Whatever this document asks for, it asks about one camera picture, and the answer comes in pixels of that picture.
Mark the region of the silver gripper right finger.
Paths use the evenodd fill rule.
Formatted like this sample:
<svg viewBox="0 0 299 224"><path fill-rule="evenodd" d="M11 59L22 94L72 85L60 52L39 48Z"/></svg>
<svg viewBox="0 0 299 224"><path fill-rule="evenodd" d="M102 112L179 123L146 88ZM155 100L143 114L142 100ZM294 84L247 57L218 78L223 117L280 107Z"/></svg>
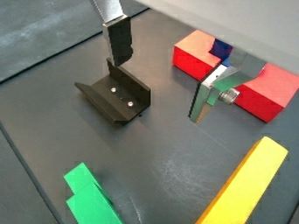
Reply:
<svg viewBox="0 0 299 224"><path fill-rule="evenodd" d="M254 80L267 62L247 52L234 49L228 56L228 66L219 64L199 84L188 117L199 123L218 101L232 104L239 97L235 89Z"/></svg>

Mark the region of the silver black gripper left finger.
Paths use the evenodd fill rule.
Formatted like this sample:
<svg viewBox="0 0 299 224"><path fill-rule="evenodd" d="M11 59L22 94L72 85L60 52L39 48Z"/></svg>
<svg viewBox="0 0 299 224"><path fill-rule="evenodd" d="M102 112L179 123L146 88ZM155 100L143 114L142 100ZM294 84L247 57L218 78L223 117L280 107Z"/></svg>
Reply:
<svg viewBox="0 0 299 224"><path fill-rule="evenodd" d="M90 0L103 18L106 35L114 65L122 66L132 57L131 17L123 12L119 0Z"/></svg>

